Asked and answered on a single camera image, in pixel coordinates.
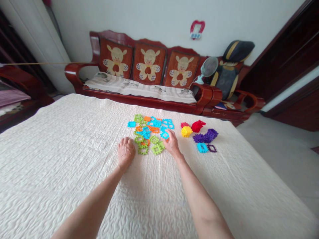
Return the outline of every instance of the hand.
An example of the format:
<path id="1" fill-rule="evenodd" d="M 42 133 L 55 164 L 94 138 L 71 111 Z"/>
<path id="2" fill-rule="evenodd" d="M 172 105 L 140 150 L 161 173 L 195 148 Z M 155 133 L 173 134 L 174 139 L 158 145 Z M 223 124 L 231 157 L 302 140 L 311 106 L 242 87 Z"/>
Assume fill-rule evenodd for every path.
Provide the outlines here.
<path id="1" fill-rule="evenodd" d="M 121 139 L 118 145 L 118 155 L 119 167 L 126 171 L 135 156 L 135 147 L 131 138 L 125 137 Z"/>
<path id="2" fill-rule="evenodd" d="M 181 152 L 178 148 L 178 142 L 175 136 L 175 132 L 171 129 L 167 129 L 166 132 L 169 135 L 169 141 L 168 143 L 166 142 L 166 140 L 163 141 L 165 148 L 173 157 L 179 156 Z"/>

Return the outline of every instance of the human arm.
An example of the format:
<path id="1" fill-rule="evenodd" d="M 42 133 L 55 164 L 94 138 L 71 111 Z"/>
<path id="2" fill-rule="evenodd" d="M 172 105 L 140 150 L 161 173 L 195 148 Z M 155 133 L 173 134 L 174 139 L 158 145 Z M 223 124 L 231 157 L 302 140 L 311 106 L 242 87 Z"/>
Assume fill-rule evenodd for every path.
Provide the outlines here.
<path id="1" fill-rule="evenodd" d="M 96 238 L 115 189 L 134 155 L 133 140 L 123 138 L 118 145 L 118 166 L 65 220 L 52 239 Z"/>
<path id="2" fill-rule="evenodd" d="M 219 208 L 180 152 L 175 133 L 170 129 L 167 132 L 169 142 L 164 140 L 164 145 L 177 163 L 199 238 L 234 238 Z"/>

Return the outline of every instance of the wooden chair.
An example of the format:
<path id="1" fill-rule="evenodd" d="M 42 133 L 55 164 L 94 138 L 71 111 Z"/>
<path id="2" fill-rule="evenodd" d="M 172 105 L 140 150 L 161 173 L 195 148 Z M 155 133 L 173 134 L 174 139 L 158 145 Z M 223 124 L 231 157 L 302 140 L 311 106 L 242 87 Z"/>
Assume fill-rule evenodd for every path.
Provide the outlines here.
<path id="1" fill-rule="evenodd" d="M 194 96 L 195 96 L 195 99 L 197 100 L 196 103 L 191 103 L 191 104 L 185 104 L 185 103 L 173 102 L 173 101 L 163 101 L 163 100 L 151 98 L 151 97 L 121 95 L 118 93 L 97 91 L 97 90 L 90 89 L 89 87 L 85 86 L 83 82 L 80 80 L 79 71 L 80 69 L 86 66 L 98 66 L 99 69 L 101 69 L 101 66 L 100 66 L 100 51 L 101 51 L 100 38 L 101 37 L 109 39 L 113 42 L 116 42 L 122 45 L 131 46 L 131 47 L 135 47 L 135 43 L 137 42 L 124 33 L 116 33 L 110 30 L 99 32 L 99 33 L 90 32 L 90 40 L 91 40 L 92 53 L 93 53 L 92 61 L 89 63 L 84 63 L 84 64 L 73 63 L 65 67 L 65 75 L 67 79 L 74 86 L 76 93 L 86 95 L 86 96 L 94 96 L 100 99 L 110 99 L 110 100 L 114 100 L 114 101 L 126 103 L 126 104 L 131 104 L 131 105 L 139 105 L 144 107 L 164 109 L 169 111 L 177 111 L 181 113 L 189 113 L 189 114 L 195 114 L 195 115 L 200 115 L 203 112 L 204 107 L 211 101 L 212 90 L 208 84 L 199 85 L 194 83 L 191 86 L 191 90 L 195 92 Z M 172 50 L 177 50 L 183 53 L 198 55 L 197 52 L 195 52 L 193 49 L 186 49 L 180 46 L 167 48 L 164 44 L 162 44 L 159 41 L 140 39 L 138 40 L 138 42 L 143 42 L 146 44 L 166 48 L 166 60 L 170 56 Z M 200 75 L 200 67 L 202 66 L 203 62 L 206 59 L 207 59 L 206 56 L 200 57 L 200 61 L 199 61 L 194 77 Z M 164 71 L 165 72 L 164 79 L 165 79 L 167 64 L 164 67 L 165 67 L 165 71 Z"/>

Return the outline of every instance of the sofa backrest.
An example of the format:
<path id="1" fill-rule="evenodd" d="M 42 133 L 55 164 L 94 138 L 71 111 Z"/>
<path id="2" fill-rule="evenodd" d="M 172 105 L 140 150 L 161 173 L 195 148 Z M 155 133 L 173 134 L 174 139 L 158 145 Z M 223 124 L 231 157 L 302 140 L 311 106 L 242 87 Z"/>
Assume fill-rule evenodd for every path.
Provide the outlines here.
<path id="1" fill-rule="evenodd" d="M 207 56 L 193 49 L 167 48 L 159 41 L 134 40 L 111 30 L 90 32 L 92 62 L 100 71 L 122 76 L 145 85 L 187 88 L 201 74 Z"/>

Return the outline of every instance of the green plastic piece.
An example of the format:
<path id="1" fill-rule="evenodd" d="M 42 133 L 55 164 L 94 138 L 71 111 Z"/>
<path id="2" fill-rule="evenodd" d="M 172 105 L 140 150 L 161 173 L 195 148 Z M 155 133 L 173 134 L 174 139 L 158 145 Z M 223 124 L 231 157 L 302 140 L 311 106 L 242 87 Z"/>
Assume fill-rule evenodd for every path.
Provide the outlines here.
<path id="1" fill-rule="evenodd" d="M 138 146 L 139 146 L 140 149 L 142 149 L 142 148 L 147 148 L 147 147 L 148 147 L 148 145 L 147 145 L 147 140 L 144 139 L 142 142 L 140 142 L 140 143 L 138 144 Z"/>
<path id="2" fill-rule="evenodd" d="M 142 135 L 135 137 L 135 143 L 142 143 L 143 141 L 144 141 L 144 137 Z"/>
<path id="3" fill-rule="evenodd" d="M 155 155 L 158 155 L 160 154 L 163 150 L 162 148 L 158 145 L 158 144 L 155 144 L 153 147 L 152 147 L 152 151 Z"/>
<path id="4" fill-rule="evenodd" d="M 142 120 L 144 120 L 144 119 L 143 119 L 143 116 L 142 116 L 141 114 L 137 114 L 137 115 L 134 116 L 134 121 L 135 121 L 136 123 L 139 123 L 139 122 L 141 122 Z"/>
<path id="5" fill-rule="evenodd" d="M 138 153 L 146 155 L 149 152 L 149 148 L 139 148 Z"/>
<path id="6" fill-rule="evenodd" d="M 140 127 L 146 127 L 147 126 L 147 122 L 145 120 L 141 120 L 140 121 Z"/>
<path id="7" fill-rule="evenodd" d="M 160 142 L 160 140 L 155 136 L 153 135 L 152 137 L 150 137 L 150 141 L 153 143 L 153 144 L 157 144 Z"/>
<path id="8" fill-rule="evenodd" d="M 158 145 L 160 146 L 161 149 L 165 149 L 165 146 L 164 146 L 164 142 L 163 141 L 160 141 L 158 143 Z"/>

